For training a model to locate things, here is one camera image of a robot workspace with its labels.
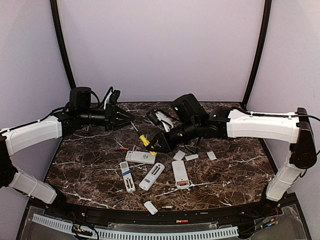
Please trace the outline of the wide white remote control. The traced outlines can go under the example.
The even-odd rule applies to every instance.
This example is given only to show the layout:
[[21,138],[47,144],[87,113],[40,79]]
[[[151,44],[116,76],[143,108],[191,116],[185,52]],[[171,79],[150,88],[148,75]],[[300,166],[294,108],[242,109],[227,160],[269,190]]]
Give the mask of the wide white remote control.
[[125,160],[133,163],[153,165],[155,163],[156,157],[150,152],[128,151],[126,153]]

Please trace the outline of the white wide remote battery cover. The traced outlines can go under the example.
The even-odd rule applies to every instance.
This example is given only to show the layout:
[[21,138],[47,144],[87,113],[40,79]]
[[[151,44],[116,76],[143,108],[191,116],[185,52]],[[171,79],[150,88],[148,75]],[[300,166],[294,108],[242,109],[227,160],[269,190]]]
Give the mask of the white wide remote battery cover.
[[173,159],[174,159],[175,161],[181,161],[181,160],[183,160],[183,158],[185,157],[185,155],[186,155],[185,152],[179,150],[179,151],[174,155]]

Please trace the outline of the yellow handled screwdriver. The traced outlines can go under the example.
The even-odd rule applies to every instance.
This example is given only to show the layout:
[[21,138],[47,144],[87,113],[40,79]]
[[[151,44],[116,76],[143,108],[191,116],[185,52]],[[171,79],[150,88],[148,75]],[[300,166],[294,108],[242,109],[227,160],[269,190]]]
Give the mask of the yellow handled screwdriver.
[[134,125],[134,123],[133,123],[132,121],[131,121],[130,123],[131,123],[131,125],[133,126],[134,130],[136,131],[136,133],[137,133],[139,139],[141,140],[141,142],[143,143],[143,145],[144,145],[145,147],[148,146],[148,145],[150,144],[150,142],[147,140],[147,138],[145,137],[145,135],[142,134],[142,133],[136,128],[136,126]]

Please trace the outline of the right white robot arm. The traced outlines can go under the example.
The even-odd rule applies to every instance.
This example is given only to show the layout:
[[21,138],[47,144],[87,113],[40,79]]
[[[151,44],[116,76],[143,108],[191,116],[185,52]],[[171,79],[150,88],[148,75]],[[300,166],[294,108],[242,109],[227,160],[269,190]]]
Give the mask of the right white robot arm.
[[191,93],[178,97],[170,106],[180,124],[168,132],[158,132],[146,146],[149,151],[169,153],[195,138],[265,140],[277,173],[268,183],[264,199],[255,205],[255,213],[260,217],[273,211],[274,202],[317,162],[318,151],[310,120],[318,120],[318,117],[309,115],[303,107],[285,113],[247,111],[235,106],[207,112]]

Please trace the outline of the white small remote battery cover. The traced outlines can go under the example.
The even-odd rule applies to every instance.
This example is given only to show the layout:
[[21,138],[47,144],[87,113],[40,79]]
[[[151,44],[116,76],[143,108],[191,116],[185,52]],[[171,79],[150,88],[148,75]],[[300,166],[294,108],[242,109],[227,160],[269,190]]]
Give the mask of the white small remote battery cover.
[[211,161],[217,160],[217,157],[216,157],[216,155],[215,155],[215,153],[213,151],[208,151],[207,152],[207,156]]

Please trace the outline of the blue batteries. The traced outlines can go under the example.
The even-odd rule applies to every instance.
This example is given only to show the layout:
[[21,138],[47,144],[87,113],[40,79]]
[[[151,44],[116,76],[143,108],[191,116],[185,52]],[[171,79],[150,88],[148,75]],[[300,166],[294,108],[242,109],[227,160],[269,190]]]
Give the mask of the blue batteries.
[[122,175],[122,176],[125,176],[125,175],[130,174],[130,173],[131,173],[131,170],[126,171],[126,172],[123,172],[121,175]]

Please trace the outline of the slim white QR-code remote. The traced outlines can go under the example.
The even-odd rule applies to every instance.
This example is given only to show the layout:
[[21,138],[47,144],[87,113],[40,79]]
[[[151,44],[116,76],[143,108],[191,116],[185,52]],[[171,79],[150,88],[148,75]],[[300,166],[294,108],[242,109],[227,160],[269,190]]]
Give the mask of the slim white QR-code remote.
[[[121,174],[125,173],[127,171],[130,171],[130,167],[129,167],[129,164],[128,164],[127,161],[120,162],[119,165],[120,165]],[[135,192],[136,191],[136,187],[135,187],[135,184],[134,184],[134,181],[133,181],[132,174],[129,173],[127,175],[122,176],[122,178],[123,178],[123,181],[124,181],[124,184],[125,184],[126,191],[128,193]]]

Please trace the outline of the small white remote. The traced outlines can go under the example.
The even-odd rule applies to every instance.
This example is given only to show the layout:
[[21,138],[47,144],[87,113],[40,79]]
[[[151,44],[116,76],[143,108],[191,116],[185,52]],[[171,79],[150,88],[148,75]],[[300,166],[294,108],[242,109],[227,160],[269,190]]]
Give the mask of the small white remote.
[[[190,186],[190,181],[188,178],[187,170],[185,167],[185,163],[183,160],[174,160],[172,161],[172,170],[174,174],[174,179],[175,179],[175,185],[178,189],[185,189]],[[178,182],[188,182],[188,186],[184,187],[178,187]]]

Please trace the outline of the red battery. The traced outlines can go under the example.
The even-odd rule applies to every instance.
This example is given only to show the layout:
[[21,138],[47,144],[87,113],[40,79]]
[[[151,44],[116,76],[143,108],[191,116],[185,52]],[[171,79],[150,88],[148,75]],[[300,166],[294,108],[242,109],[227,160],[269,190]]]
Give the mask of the red battery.
[[172,209],[174,206],[173,205],[165,205],[165,206],[162,206],[161,208],[162,209]]
[[187,224],[187,223],[189,223],[189,220],[187,219],[176,220],[176,224]]

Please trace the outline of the white slim remote battery cover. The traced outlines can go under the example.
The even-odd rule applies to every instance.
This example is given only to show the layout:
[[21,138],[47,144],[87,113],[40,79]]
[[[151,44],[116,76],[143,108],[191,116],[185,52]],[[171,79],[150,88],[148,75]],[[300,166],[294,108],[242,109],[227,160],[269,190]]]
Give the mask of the white slim remote battery cover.
[[191,160],[195,160],[195,159],[198,159],[198,158],[199,158],[198,154],[192,154],[192,155],[185,156],[185,160],[186,161],[191,161]]

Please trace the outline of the white remote with battery bay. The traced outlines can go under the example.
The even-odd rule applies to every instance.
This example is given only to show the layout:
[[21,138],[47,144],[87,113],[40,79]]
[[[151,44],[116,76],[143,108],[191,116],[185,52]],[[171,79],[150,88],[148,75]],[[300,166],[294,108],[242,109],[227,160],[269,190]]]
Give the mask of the white remote with battery bay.
[[143,178],[143,180],[139,183],[139,187],[148,191],[152,185],[156,182],[160,174],[164,171],[165,166],[162,163],[155,163],[154,166],[150,169],[147,175]]

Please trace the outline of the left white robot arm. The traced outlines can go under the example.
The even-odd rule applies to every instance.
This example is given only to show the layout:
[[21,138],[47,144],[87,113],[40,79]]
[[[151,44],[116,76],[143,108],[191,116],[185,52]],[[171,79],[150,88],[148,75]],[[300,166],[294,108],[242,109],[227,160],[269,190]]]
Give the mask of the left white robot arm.
[[[117,105],[120,91],[109,88],[103,100],[95,104],[91,97],[96,93],[86,86],[70,90],[69,100],[63,107],[52,110],[47,116],[22,125],[4,128],[0,131],[0,186],[12,188],[27,197],[35,198],[51,205],[51,210],[60,218],[67,218],[70,206],[61,198],[64,195],[45,183],[31,169],[33,157],[36,163],[44,157],[43,166],[49,165],[49,154],[41,153],[41,148],[53,152],[49,142],[70,136],[86,126],[102,127],[105,131],[116,131],[131,124],[135,117]],[[15,163],[18,157],[25,157],[30,164],[26,170]]]

